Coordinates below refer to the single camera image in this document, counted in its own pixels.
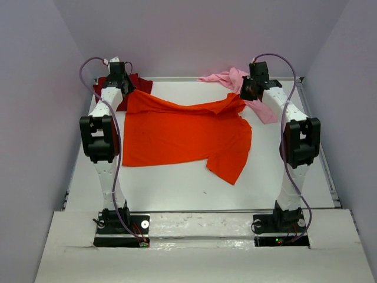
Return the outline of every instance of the gray wall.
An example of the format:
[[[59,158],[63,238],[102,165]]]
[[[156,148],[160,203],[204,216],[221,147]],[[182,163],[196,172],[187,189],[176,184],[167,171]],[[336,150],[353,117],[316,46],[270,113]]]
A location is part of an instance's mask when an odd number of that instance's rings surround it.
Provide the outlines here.
[[[350,0],[304,80],[340,200],[377,278],[377,2]]]
[[[89,95],[52,1],[2,1],[0,37],[0,282],[27,283],[61,208]]]
[[[261,52],[305,75],[348,0],[55,0],[84,57],[114,54],[143,76],[246,70]],[[275,76],[292,76],[269,59]],[[94,69],[100,74],[100,67]]]

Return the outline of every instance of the orange shirt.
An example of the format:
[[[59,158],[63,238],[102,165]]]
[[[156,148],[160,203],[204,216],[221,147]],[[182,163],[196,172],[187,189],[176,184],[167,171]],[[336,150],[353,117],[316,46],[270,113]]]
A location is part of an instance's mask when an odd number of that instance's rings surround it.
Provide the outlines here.
[[[235,93],[221,101],[180,106],[135,90],[125,115],[123,165],[208,159],[209,170],[235,184],[252,141],[252,128],[239,116],[244,107]]]

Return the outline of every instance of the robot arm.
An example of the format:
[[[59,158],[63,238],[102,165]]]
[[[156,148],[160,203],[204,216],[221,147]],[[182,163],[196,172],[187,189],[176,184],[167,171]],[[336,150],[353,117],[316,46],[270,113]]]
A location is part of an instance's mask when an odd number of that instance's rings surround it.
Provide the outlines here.
[[[259,99],[281,119],[287,102],[287,95],[281,83],[270,80],[266,62],[250,63],[249,68],[250,76],[244,77],[240,97],[251,101]],[[317,118],[309,118],[291,101],[284,115],[285,146],[283,149],[280,145],[280,155],[284,150],[287,169],[299,191],[302,192],[309,165],[319,154],[320,121]],[[286,232],[302,219],[301,198],[286,171],[272,215],[255,215],[254,219],[261,221],[255,227],[255,233]]]
[[[118,57],[111,59],[108,67],[110,74],[101,90],[101,97],[116,110],[124,96],[134,90],[134,86],[125,72],[124,63]],[[84,153],[94,163],[100,178],[104,197],[102,214],[107,215],[108,222],[117,221],[112,188],[121,144],[110,109],[102,100],[88,116],[80,118],[80,130]],[[130,213],[118,179],[115,184],[115,201],[122,210],[124,222],[128,224]]]

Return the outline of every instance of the wire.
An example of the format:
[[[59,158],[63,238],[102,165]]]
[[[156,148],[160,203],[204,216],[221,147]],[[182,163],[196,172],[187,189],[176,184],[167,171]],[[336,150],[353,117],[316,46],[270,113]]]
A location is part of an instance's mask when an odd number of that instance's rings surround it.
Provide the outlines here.
[[[131,75],[132,74],[132,71],[133,71],[133,69],[134,69],[134,66],[132,66],[132,63],[131,62],[129,62],[129,61],[127,61],[127,62],[124,62],[124,65],[126,65],[126,64],[129,64],[129,65],[131,65],[131,72],[128,74],[128,75]]]
[[[312,224],[312,217],[313,217],[312,209],[310,208],[310,206],[307,203],[306,199],[301,194],[301,191],[298,188],[297,184],[295,183],[295,181],[293,180],[292,176],[290,175],[290,172],[289,172],[289,169],[288,169],[287,158],[286,158],[286,152],[285,152],[285,149],[286,149],[285,141],[284,141],[285,113],[286,113],[288,105],[290,103],[290,99],[292,98],[292,95],[295,92],[295,88],[297,86],[297,75],[296,75],[296,71],[293,68],[292,64],[287,59],[285,59],[285,57],[283,57],[283,56],[281,56],[279,54],[275,54],[275,53],[263,53],[263,54],[260,54],[257,57],[255,57],[252,62],[255,63],[256,60],[258,58],[262,57],[262,56],[274,56],[274,57],[278,57],[278,58],[282,59],[283,61],[285,61],[289,65],[289,67],[290,67],[290,69],[292,70],[292,73],[293,73],[293,87],[292,87],[292,90],[290,91],[290,94],[288,95],[287,101],[285,102],[285,105],[284,105],[284,108],[283,108],[282,119],[281,119],[281,123],[280,123],[280,139],[281,139],[281,143],[282,143],[282,156],[283,156],[283,161],[284,161],[284,168],[285,168],[285,171],[286,171],[286,173],[288,175],[288,179],[290,180],[292,186],[294,187],[295,191],[297,192],[297,194],[302,199],[303,203],[307,207],[307,211],[309,212],[309,220],[307,222],[305,230],[297,238],[292,239],[290,241],[290,242],[294,242],[294,241],[300,239],[307,232],[307,230],[310,227],[310,224]]]
[[[143,237],[143,240],[144,240],[144,242],[146,243],[146,242],[147,242],[147,239],[145,238],[145,236],[144,236],[143,233],[141,232],[139,226],[137,226],[136,223],[134,223],[134,226],[135,226],[136,229],[139,231],[139,234],[141,235],[141,237]]]
[[[82,77],[82,69],[84,69],[84,67],[92,60],[101,60],[102,63],[104,64],[104,59],[101,58],[101,57],[91,57],[89,58],[88,60],[86,60],[81,66],[80,66],[80,70],[79,70],[79,77],[80,77],[80,80],[82,82],[82,84],[94,95],[96,96],[96,98],[98,98],[100,101],[102,101],[109,109],[110,109],[110,112],[111,112],[111,115],[114,119],[114,124],[115,124],[115,128],[117,130],[117,133],[118,133],[118,142],[119,142],[119,156],[118,156],[118,164],[117,164],[117,169],[115,170],[115,174],[114,174],[114,182],[113,182],[113,188],[111,189],[111,195],[113,196],[113,204],[114,204],[114,208],[115,208],[115,212],[118,216],[118,219],[120,221],[120,223],[122,224],[123,228],[132,236],[136,237],[136,238],[139,238],[135,233],[132,233],[132,231],[127,227],[127,225],[124,223],[123,219],[122,219],[122,216],[120,215],[120,212],[118,211],[118,206],[117,206],[117,202],[116,202],[116,199],[115,199],[115,187],[116,187],[116,184],[117,184],[117,179],[118,179],[118,174],[119,174],[119,169],[120,169],[120,166],[121,166],[121,159],[122,159],[122,141],[121,141],[121,138],[120,138],[120,130],[119,130],[119,124],[118,124],[118,121],[117,121],[117,117],[115,116],[115,111],[114,109],[111,107],[111,105],[104,99],[102,99],[101,96],[99,96],[97,93],[95,93],[95,91],[90,88],[86,82],[84,81],[83,77]]]
[[[293,224],[293,229],[295,230],[295,237],[297,237],[297,228],[296,228],[295,224]]]

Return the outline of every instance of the garment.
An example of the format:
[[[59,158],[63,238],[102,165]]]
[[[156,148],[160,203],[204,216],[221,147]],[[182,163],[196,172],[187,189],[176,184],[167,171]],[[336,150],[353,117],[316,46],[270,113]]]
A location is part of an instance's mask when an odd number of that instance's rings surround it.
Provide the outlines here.
[[[135,90],[125,115],[123,165],[208,159],[208,169],[235,184],[252,141],[252,128],[239,116],[244,106],[235,93],[221,101],[180,106]]]
[[[147,81],[143,78],[140,78],[137,73],[132,74],[129,77],[134,87],[145,93],[151,94],[153,85],[152,81]],[[99,96],[101,95],[102,86],[104,85],[105,80],[106,77],[101,77],[98,79],[98,84],[93,85],[95,93],[97,93]],[[121,104],[119,104],[117,108],[117,111],[127,111],[127,101],[128,95],[124,96],[123,101],[121,102]]]
[[[212,74],[208,77],[199,78],[198,81],[219,81],[223,86],[233,90],[235,93],[240,93],[242,88],[243,76],[247,75],[246,72],[238,70],[236,68],[231,68],[229,72],[222,72],[220,74]],[[277,117],[272,110],[265,105],[264,103],[260,102],[259,100],[255,101],[247,101],[245,100],[245,104],[249,106],[255,114],[259,117],[259,119],[263,122],[263,124],[270,124],[277,122]]]

